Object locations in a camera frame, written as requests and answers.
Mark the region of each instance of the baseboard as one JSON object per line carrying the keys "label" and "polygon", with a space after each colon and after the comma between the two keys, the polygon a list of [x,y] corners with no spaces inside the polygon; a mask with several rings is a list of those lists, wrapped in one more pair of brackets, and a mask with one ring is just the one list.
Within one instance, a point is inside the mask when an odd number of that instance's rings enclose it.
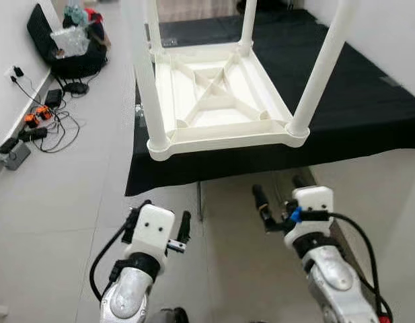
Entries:
{"label": "baseboard", "polygon": [[[50,85],[52,84],[53,80],[54,80],[54,77],[52,76],[52,74],[50,74],[50,70],[49,70],[46,76],[44,77],[44,79],[41,81],[40,85],[36,88],[36,92],[35,92],[36,100],[39,100],[40,96],[42,98],[46,97],[46,93]],[[16,122],[14,123],[10,131],[8,132],[6,138],[17,136],[17,134],[21,131],[21,129],[25,125],[24,117],[26,113],[28,113],[31,107],[36,106],[36,105],[37,104],[35,102],[33,102],[32,100],[29,100],[29,102],[25,105],[24,109],[20,112],[18,118],[16,119]],[[0,162],[0,173],[2,169],[3,169],[3,164]]]}

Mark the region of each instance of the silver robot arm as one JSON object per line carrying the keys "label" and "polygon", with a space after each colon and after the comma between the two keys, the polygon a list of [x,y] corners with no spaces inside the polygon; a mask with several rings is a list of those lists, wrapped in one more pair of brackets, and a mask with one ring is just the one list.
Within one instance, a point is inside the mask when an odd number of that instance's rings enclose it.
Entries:
{"label": "silver robot arm", "polygon": [[298,253],[307,273],[309,290],[325,323],[379,323],[361,292],[357,272],[343,259],[330,237],[333,192],[324,186],[298,188],[287,204],[287,217],[277,223],[259,185],[253,187],[256,207],[266,232],[282,231],[285,244]]}
{"label": "silver robot arm", "polygon": [[178,237],[181,241],[170,239],[174,221],[171,211],[150,203],[132,209],[122,238],[123,242],[130,244],[124,252],[124,259],[116,261],[101,298],[101,323],[145,321],[149,292],[167,264],[166,250],[184,252],[185,243],[189,240],[189,212],[183,216]]}

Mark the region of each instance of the white wall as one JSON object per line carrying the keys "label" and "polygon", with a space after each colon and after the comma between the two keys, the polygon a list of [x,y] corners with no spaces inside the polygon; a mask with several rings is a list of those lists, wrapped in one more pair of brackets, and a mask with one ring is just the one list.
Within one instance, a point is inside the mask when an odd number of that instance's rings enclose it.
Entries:
{"label": "white wall", "polygon": [[[52,28],[59,27],[59,20],[50,0],[0,1],[0,145],[19,118],[29,99],[18,90],[4,72],[12,65],[22,68],[32,80],[34,89],[48,74],[48,67],[37,54],[26,23],[36,3],[40,3]],[[21,85],[31,94],[27,79]]]}
{"label": "white wall", "polygon": [[[305,8],[325,24],[336,0],[305,0]],[[360,0],[349,43],[415,96],[415,0]],[[415,150],[313,166],[319,184],[335,192],[337,212],[350,215],[372,240],[381,291],[395,322],[415,322]],[[366,273],[364,244],[345,227]]]}

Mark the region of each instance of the black tablecloth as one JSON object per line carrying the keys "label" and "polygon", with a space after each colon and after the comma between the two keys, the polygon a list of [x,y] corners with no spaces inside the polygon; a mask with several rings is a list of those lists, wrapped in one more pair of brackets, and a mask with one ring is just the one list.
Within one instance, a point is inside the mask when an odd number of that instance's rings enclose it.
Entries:
{"label": "black tablecloth", "polygon": [[[221,17],[161,25],[165,44],[188,46],[239,40],[242,19]],[[304,10],[257,13],[254,51],[294,113],[327,28]],[[415,148],[415,98],[349,45],[345,45],[300,148],[263,145],[173,155],[154,161],[147,129],[136,116],[134,153],[126,195],[159,186],[309,166]]]}

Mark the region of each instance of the floor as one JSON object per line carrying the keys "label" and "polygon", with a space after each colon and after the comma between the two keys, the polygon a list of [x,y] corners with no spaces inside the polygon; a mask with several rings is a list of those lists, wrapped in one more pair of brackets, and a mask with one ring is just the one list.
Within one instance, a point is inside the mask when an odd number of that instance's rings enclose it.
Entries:
{"label": "floor", "polygon": [[[196,185],[158,188],[124,197],[133,148],[134,77],[118,3],[99,5],[112,41],[110,62],[83,98],[68,110],[83,125],[68,150],[32,155],[0,174],[0,304],[5,323],[99,321],[87,280],[100,248],[121,225],[130,205],[145,199],[196,214]],[[166,273],[151,294],[151,313],[183,306],[194,323],[321,322],[299,259],[280,234],[265,235],[250,188],[263,184],[275,199],[278,177],[260,173],[204,182],[204,222],[192,218],[185,254],[170,252]],[[104,286],[116,244],[100,263]]]}

